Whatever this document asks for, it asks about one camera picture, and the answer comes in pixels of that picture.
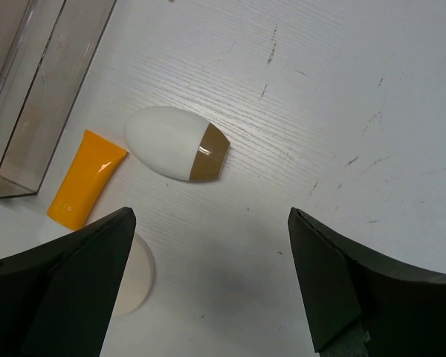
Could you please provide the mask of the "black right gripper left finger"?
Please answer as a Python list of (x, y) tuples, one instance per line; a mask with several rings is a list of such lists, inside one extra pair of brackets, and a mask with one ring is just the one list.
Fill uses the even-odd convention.
[(98, 356), (135, 226), (123, 207), (0, 259), (0, 356)]

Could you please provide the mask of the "orange cosmetic tube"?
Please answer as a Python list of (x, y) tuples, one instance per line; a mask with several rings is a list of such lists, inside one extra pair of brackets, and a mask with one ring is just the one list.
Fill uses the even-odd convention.
[(47, 215), (60, 225), (77, 231), (92, 211), (101, 191), (126, 157), (127, 151), (86, 130)]

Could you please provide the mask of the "round beige powder puff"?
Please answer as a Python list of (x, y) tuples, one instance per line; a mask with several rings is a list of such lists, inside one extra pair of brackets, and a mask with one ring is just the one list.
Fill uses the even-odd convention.
[(155, 261), (152, 252), (144, 239), (134, 234), (112, 317), (128, 315), (138, 309), (148, 298), (154, 281)]

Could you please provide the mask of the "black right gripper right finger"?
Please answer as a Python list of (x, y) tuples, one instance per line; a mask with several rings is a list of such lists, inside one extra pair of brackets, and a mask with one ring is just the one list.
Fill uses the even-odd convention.
[(446, 274), (381, 254), (297, 208), (288, 231), (316, 353), (446, 356)]

